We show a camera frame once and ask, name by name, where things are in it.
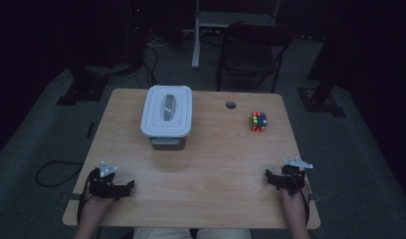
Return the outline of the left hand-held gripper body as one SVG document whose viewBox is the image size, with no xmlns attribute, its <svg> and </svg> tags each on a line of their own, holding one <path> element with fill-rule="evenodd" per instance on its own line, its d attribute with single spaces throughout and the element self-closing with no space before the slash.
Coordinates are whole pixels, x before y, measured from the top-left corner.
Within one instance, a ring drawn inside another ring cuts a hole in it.
<svg viewBox="0 0 406 239">
<path fill-rule="evenodd" d="M 90 193 L 100 198 L 114 198 L 116 191 L 127 191 L 124 189 L 125 185 L 115 185 L 112 183 L 116 171 L 116 166 L 102 161 L 101 165 L 89 174 Z"/>
</svg>

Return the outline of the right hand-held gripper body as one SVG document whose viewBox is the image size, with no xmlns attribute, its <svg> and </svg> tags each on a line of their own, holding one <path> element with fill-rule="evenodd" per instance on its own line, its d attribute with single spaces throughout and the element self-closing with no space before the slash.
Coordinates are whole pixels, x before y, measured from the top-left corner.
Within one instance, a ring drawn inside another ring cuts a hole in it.
<svg viewBox="0 0 406 239">
<path fill-rule="evenodd" d="M 307 168 L 313 169 L 313 165 L 299 157 L 284 159 L 282 181 L 279 184 L 279 188 L 285 189 L 289 196 L 294 195 L 305 186 L 305 170 Z"/>
</svg>

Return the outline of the colourful puzzle cube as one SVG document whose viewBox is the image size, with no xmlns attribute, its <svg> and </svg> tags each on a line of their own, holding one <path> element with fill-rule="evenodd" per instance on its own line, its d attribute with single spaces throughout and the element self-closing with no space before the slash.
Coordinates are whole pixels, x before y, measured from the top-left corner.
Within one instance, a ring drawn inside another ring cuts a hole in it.
<svg viewBox="0 0 406 239">
<path fill-rule="evenodd" d="M 264 131 L 268 125 L 267 115 L 261 112 L 252 112 L 249 125 L 250 131 Z"/>
</svg>

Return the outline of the clear plastic storage box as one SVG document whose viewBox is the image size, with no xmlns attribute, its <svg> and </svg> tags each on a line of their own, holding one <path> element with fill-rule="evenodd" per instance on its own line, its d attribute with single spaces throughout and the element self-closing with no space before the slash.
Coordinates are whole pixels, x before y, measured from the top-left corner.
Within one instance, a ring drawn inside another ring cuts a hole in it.
<svg viewBox="0 0 406 239">
<path fill-rule="evenodd" d="M 181 150 L 186 145 L 187 137 L 151 137 L 149 139 L 155 150 Z"/>
</svg>

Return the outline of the white storage box lid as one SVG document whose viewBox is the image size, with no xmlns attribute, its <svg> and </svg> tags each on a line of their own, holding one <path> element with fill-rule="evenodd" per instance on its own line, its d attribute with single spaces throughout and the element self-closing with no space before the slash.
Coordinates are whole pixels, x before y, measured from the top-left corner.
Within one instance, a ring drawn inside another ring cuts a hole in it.
<svg viewBox="0 0 406 239">
<path fill-rule="evenodd" d="M 141 119 L 147 137 L 185 137 L 191 131 L 193 94 L 187 86 L 153 86 Z"/>
</svg>

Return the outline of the person's left hand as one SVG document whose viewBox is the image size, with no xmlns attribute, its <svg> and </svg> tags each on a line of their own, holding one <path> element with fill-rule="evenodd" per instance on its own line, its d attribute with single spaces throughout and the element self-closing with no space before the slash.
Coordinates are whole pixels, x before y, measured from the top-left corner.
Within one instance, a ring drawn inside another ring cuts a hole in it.
<svg viewBox="0 0 406 239">
<path fill-rule="evenodd" d="M 84 204 L 82 209 L 83 217 L 97 216 L 101 217 L 105 215 L 114 203 L 113 198 L 100 198 L 94 196 L 87 189 L 84 194 Z"/>
</svg>

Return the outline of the person's right hand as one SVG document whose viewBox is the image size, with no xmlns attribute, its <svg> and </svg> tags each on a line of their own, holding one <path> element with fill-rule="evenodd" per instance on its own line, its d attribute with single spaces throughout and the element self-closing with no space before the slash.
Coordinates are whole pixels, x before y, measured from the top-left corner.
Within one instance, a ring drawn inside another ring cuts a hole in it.
<svg viewBox="0 0 406 239">
<path fill-rule="evenodd" d="M 280 193 L 285 215 L 287 213 L 305 214 L 305 207 L 309 204 L 309 189 L 307 185 L 292 196 L 289 196 L 288 191 L 283 188 L 281 188 Z"/>
</svg>

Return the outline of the person's beige trousers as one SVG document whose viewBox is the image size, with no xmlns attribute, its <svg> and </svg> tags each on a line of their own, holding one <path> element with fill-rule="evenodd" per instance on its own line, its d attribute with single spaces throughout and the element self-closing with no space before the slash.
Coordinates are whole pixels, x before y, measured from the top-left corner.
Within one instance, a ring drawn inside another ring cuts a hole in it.
<svg viewBox="0 0 406 239">
<path fill-rule="evenodd" d="M 133 239 L 252 239 L 249 229 L 199 229 L 192 237 L 188 228 L 134 229 Z"/>
</svg>

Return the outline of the black stand with flat base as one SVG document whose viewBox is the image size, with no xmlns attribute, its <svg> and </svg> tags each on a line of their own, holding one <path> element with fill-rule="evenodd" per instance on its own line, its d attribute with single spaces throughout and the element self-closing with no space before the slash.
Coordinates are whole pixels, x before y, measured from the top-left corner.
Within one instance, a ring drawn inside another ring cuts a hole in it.
<svg viewBox="0 0 406 239">
<path fill-rule="evenodd" d="M 59 97 L 58 106 L 74 106 L 77 102 L 99 102 L 108 78 L 96 76 L 83 66 L 71 66 L 73 81 L 64 96 Z"/>
<path fill-rule="evenodd" d="M 308 79 L 319 80 L 315 88 L 298 87 L 298 92 L 304 109 L 310 113 L 328 113 L 335 118 L 345 118 L 346 114 L 341 106 L 335 101 L 332 90 L 337 82 L 335 63 L 331 55 L 333 45 L 333 30 L 339 21 L 342 9 L 347 0 L 334 0 L 338 8 L 333 13 L 330 28 L 325 35 L 323 45 L 314 60 L 313 66 L 308 73 Z"/>
</svg>

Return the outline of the black folding chair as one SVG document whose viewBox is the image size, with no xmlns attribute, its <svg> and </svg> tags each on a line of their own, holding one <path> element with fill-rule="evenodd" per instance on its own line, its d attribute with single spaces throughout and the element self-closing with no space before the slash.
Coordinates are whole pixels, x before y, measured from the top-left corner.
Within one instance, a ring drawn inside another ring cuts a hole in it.
<svg viewBox="0 0 406 239">
<path fill-rule="evenodd" d="M 296 30 L 284 24 L 234 22 L 222 36 L 215 82 L 221 90 L 223 72 L 232 76 L 260 77 L 261 84 L 273 75 L 275 91 L 283 56 L 296 37 Z"/>
</svg>

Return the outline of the dark equipment tower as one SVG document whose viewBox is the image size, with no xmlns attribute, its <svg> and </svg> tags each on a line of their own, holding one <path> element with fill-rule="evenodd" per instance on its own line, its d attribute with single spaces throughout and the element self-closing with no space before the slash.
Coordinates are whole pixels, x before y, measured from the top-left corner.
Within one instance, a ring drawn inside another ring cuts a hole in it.
<svg viewBox="0 0 406 239">
<path fill-rule="evenodd" d="M 123 0 L 126 15 L 126 49 L 124 59 L 132 68 L 138 68 L 143 61 L 146 37 L 145 0 Z"/>
</svg>

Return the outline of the white metal desk frame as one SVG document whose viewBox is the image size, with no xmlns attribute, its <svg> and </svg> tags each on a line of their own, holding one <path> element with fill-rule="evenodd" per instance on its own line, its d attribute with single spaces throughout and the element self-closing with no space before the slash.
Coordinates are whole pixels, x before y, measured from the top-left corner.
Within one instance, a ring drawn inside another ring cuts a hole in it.
<svg viewBox="0 0 406 239">
<path fill-rule="evenodd" d="M 203 28 L 226 28 L 237 21 L 250 21 L 256 23 L 275 23 L 282 0 L 274 0 L 272 11 L 266 13 L 235 13 L 203 11 L 200 9 L 200 0 L 196 0 L 196 13 L 194 24 L 194 47 L 191 68 L 198 69 L 200 65 L 200 35 Z"/>
</svg>

